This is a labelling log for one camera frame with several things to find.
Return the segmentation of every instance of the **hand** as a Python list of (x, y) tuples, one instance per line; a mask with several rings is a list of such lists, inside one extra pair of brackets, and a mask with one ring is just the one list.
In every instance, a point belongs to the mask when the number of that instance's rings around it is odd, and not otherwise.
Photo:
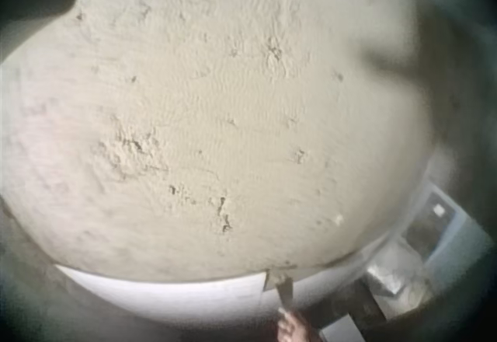
[(280, 312), (283, 318), (278, 322), (278, 342), (322, 342), (318, 332), (298, 313)]

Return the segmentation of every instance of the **human hand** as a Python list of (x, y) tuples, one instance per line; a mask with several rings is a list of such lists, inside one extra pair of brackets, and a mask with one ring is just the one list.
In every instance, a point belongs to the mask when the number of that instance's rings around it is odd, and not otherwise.
[(278, 342), (322, 342), (318, 332), (301, 315), (279, 311), (283, 318), (278, 322)]

